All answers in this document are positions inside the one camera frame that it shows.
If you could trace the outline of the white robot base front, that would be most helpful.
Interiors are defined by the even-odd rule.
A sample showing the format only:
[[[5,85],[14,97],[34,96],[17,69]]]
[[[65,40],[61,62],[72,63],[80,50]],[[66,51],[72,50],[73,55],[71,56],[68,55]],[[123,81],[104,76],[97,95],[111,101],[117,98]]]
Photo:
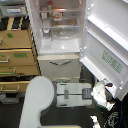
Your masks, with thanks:
[[[91,115],[90,118],[93,121],[92,128],[101,128],[98,118],[95,115]],[[37,128],[82,128],[79,125],[52,125],[52,126],[39,126]]]

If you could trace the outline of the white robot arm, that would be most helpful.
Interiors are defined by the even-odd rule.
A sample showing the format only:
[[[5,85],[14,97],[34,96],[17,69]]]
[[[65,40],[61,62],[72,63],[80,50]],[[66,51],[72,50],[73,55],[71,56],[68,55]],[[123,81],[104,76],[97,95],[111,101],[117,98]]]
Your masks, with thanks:
[[[50,107],[54,95],[53,83],[48,78],[33,78],[26,88],[19,128],[38,128],[41,112]]]

